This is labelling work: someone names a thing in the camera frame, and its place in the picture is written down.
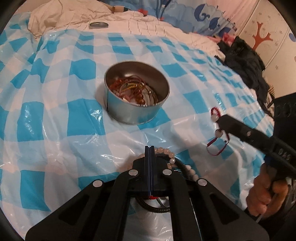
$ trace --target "jewelry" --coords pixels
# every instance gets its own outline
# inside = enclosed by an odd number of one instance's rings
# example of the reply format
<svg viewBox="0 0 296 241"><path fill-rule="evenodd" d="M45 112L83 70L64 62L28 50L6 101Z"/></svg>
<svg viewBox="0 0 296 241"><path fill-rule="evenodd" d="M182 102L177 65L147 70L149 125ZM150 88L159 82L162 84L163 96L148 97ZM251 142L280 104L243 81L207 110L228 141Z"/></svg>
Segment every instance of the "jewelry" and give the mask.
<svg viewBox="0 0 296 241"><path fill-rule="evenodd" d="M211 109L211 120L213 122L217 122L219 120L219 118L221 117L221 113L219 111L219 109L217 107L213 107ZM226 134L226 138L227 138L227 141L225 141L225 145L224 147L218 151L217 154L212 154L210 151L209 151L209 146L212 145L218 138L221 138L222 135L223 135L223 130L221 128L219 128L218 130L215 130L215 138L213 140L211 140L208 144L207 144L207 152L212 155L212 156L217 156L217 155L220 155L222 151L225 150L225 148L227 147L227 144L229 143L230 141L230 137L227 133Z"/></svg>
<svg viewBox="0 0 296 241"><path fill-rule="evenodd" d="M174 154L174 152L171 152L168 148L166 148L166 149L164 149L162 147L154 148L154 153L155 154L164 154L164 155L169 156L170 160L169 160L169 163L167 163L168 169L178 168L177 165L175 164L176 163L175 154ZM144 156L145 156L145 154L141 154L138 156L138 159L143 158ZM186 168L187 174L191 180L197 181L199 179L199 176L196 174L195 170L193 170L190 165L185 165L185 168Z"/></svg>
<svg viewBox="0 0 296 241"><path fill-rule="evenodd" d="M140 105L158 103L156 93L137 75L117 79L109 89L119 98L130 103Z"/></svg>

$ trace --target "plastic sheet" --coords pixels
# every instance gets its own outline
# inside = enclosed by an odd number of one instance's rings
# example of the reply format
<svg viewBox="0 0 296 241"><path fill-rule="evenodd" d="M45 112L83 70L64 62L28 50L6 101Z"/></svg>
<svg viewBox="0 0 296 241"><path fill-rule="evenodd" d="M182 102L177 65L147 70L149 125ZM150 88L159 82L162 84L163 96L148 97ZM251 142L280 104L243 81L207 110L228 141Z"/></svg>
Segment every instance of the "plastic sheet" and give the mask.
<svg viewBox="0 0 296 241"><path fill-rule="evenodd" d="M169 148L245 208L263 155L235 137L218 157L206 151L214 106L272 134L237 74L167 38L71 29L48 32L37 45L27 21L28 14L13 17L0 37L0 205L22 237L93 180L128 170L146 145ZM118 123L103 103L105 71L131 59L154 66L170 84L155 119L138 126ZM169 213L148 213L132 200L129 214L124 240L173 240Z"/></svg>

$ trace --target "round metal container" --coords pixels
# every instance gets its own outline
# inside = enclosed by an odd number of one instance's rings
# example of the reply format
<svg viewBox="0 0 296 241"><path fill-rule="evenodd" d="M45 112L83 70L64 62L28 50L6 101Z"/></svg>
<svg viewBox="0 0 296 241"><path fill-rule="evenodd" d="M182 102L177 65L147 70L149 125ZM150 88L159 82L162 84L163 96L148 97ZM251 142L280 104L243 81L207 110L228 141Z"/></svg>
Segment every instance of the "round metal container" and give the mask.
<svg viewBox="0 0 296 241"><path fill-rule="evenodd" d="M140 105L126 102L109 89L117 79L132 75L139 76L154 90L158 97L156 104ZM113 118L125 124L143 124L152 120L170 93L168 81L161 72L148 64L137 61L124 61L111 66L105 73L104 81L106 109Z"/></svg>

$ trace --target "finger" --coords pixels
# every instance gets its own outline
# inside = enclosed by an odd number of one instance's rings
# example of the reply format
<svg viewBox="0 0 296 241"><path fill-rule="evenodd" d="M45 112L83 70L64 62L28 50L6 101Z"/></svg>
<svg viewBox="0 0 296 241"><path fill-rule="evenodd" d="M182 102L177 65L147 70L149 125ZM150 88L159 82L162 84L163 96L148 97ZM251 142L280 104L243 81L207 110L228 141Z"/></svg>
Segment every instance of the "finger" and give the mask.
<svg viewBox="0 0 296 241"><path fill-rule="evenodd" d="M263 202L266 205L271 202L271 195L267 191L267 189L264 188L264 186L261 183L259 177L256 177L254 179L254 189L255 189L256 196L259 199L259 201Z"/></svg>
<svg viewBox="0 0 296 241"><path fill-rule="evenodd" d="M254 208L254 205L253 203L251 202L250 200L250 197L247 196L247 206L248 206L248 210L249 210L249 213L252 215L252 216L255 216L257 217L259 215L259 213L256 211L256 209Z"/></svg>
<svg viewBox="0 0 296 241"><path fill-rule="evenodd" d="M289 191L289 187L286 180L280 180L276 181L272 185L272 190L274 193L283 193L283 195L286 197Z"/></svg>
<svg viewBox="0 0 296 241"><path fill-rule="evenodd" d="M260 180L260 182L262 183L264 188L269 189L269 187L271 185L271 180L270 180L270 177L267 173L267 168L266 168L265 163L263 163L260 168L260 174L258 176L258 179Z"/></svg>
<svg viewBox="0 0 296 241"><path fill-rule="evenodd" d="M249 192L249 198L250 198L251 203L253 204L254 209L259 214L263 214L266 212L267 206L264 203L262 203L261 201L259 201L254 188L251 188L251 190Z"/></svg>
<svg viewBox="0 0 296 241"><path fill-rule="evenodd" d="M272 190L277 196L268 205L267 211L264 215L266 218L274 215L280 210L289 192L289 187L286 180L280 180L273 183Z"/></svg>

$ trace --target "red cord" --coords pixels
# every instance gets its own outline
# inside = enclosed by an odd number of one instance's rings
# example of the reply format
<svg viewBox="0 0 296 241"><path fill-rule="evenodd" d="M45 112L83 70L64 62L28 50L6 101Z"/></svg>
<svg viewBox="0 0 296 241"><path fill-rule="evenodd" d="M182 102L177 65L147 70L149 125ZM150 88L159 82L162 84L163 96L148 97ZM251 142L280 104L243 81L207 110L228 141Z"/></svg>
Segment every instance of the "red cord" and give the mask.
<svg viewBox="0 0 296 241"><path fill-rule="evenodd" d="M219 118L221 117L221 113L220 113L220 111L219 111L219 109L218 109L217 107L213 107L213 108L211 109L211 115L217 115Z"/></svg>
<svg viewBox="0 0 296 241"><path fill-rule="evenodd" d="M220 113L220 111L219 111L219 109L218 109L217 107L213 107L213 108L211 109L211 116L212 116L212 115L217 115L219 118L221 117L221 113ZM218 140L217 137L215 137L213 140L211 140L211 141L207 144L207 152L208 152L210 155L212 155L212 156L218 156L218 155L220 155L220 154L222 153L222 151L225 150L227 144L228 144L229 141L230 141L230 137L229 137L229 135L228 135L227 133L226 133L226 137L227 137L227 142L226 142L226 144L224 145L224 147L223 147L220 151L218 151L217 154L212 154L212 153L209 151L209 149L208 149L210 145L212 145L216 140Z"/></svg>

